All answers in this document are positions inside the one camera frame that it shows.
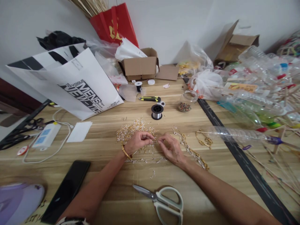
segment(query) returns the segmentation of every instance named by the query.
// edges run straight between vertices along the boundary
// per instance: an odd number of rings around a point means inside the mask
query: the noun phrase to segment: phone
[[[41,218],[41,222],[48,224],[56,223],[77,195],[90,165],[91,163],[87,161],[76,160],[73,162]]]

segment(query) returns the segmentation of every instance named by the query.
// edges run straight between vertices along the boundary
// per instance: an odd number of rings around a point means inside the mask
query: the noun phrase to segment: black plastic bag
[[[62,31],[54,31],[44,38],[37,37],[40,45],[46,50],[52,50],[63,46],[85,43],[86,40],[80,37],[71,37]]]

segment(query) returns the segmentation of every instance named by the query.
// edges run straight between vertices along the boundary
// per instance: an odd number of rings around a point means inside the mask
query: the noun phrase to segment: red bag
[[[111,9],[92,17],[90,22],[101,40],[118,43],[127,38],[138,47],[137,37],[131,23],[126,3],[113,6]]]

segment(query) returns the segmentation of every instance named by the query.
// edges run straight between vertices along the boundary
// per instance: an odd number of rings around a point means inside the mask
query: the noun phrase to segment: paper bag
[[[124,103],[84,43],[60,47],[7,67],[81,120]]]
[[[138,47],[137,37],[131,23],[126,3],[113,6],[111,9],[99,13],[90,19],[90,23],[101,40],[120,44],[122,38],[127,38]]]

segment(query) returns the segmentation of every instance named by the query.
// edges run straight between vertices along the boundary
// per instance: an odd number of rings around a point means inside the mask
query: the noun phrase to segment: dried straw
[[[76,5],[84,15],[90,19],[108,9],[107,1],[105,0],[69,0]]]

